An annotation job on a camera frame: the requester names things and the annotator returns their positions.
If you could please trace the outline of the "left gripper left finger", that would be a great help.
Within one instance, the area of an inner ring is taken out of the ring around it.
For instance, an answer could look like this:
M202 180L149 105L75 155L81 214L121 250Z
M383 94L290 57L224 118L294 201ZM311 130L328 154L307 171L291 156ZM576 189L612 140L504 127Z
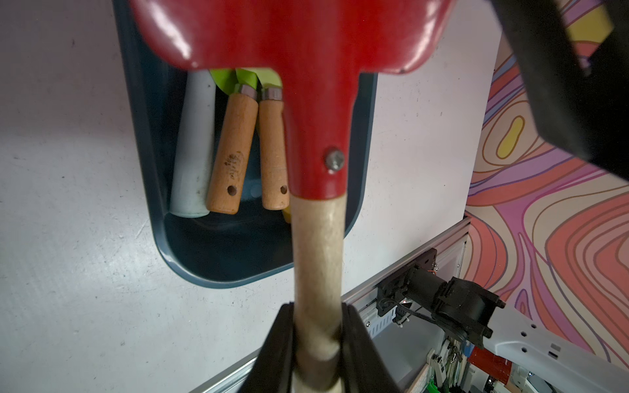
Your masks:
M281 306L257 359L239 392L292 391L294 304Z

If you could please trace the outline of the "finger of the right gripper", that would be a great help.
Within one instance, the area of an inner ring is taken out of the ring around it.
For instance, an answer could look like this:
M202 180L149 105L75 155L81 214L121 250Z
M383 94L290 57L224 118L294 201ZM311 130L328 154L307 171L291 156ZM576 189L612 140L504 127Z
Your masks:
M628 3L605 1L613 29L582 68L553 1L494 1L519 64L537 132L628 178Z

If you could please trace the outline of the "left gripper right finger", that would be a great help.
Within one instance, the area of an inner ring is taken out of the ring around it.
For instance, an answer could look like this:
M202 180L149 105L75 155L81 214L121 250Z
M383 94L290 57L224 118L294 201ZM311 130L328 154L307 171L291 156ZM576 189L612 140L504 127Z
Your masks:
M342 304L341 377L344 392L400 392L357 309Z

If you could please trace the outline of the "green trowel wooden handle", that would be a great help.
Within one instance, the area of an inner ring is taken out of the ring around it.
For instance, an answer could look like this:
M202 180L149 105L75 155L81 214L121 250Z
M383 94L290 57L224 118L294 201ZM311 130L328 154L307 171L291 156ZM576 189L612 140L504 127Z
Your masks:
M238 81L233 69L214 69L211 76L228 101L224 114L206 208L215 213L238 212L257 121L257 89Z

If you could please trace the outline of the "light green round shovel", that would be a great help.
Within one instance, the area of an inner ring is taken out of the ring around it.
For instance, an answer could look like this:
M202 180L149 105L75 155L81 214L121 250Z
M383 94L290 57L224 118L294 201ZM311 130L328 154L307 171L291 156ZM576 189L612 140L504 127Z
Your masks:
M269 211L289 206L288 167L284 143L283 84L270 68L248 68L261 83L258 125L262 205Z

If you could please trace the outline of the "light blue shovel white handle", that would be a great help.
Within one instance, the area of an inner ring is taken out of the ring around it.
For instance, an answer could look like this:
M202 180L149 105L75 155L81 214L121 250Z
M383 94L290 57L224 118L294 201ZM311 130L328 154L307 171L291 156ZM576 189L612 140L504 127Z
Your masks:
M170 213L182 218L209 214L206 195L215 136L216 83L208 70L188 73L174 173Z

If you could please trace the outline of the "red square shovel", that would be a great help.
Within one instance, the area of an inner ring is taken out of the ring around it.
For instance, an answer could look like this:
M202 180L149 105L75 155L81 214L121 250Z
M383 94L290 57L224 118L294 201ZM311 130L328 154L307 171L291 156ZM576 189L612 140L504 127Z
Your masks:
M343 391L347 157L362 73L431 57L451 1L132 1L148 46L184 70L270 67L283 81L295 273L292 391Z

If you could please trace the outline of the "green trowel yellow handle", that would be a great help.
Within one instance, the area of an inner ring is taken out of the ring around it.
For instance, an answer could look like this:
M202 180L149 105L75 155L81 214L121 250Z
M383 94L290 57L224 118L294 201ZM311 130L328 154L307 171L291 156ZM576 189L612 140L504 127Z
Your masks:
M291 224L292 222L291 207L287 206L286 208L282 209L282 214L283 214L284 221L287 224Z

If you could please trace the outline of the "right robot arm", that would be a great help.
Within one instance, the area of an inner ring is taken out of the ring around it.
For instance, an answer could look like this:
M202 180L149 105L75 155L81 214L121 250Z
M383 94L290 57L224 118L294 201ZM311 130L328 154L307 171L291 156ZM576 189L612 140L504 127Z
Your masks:
M628 389L628 4L490 1L466 211L476 340L562 392Z

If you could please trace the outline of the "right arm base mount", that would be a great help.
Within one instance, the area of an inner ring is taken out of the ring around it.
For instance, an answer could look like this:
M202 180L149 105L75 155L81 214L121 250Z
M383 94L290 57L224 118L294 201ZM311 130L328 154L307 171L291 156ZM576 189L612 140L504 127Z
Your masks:
M397 303L401 303L406 298L411 278L417 270L434 270L436 258L437 250L430 248L387 276L376 286L376 309L379 317L385 316Z

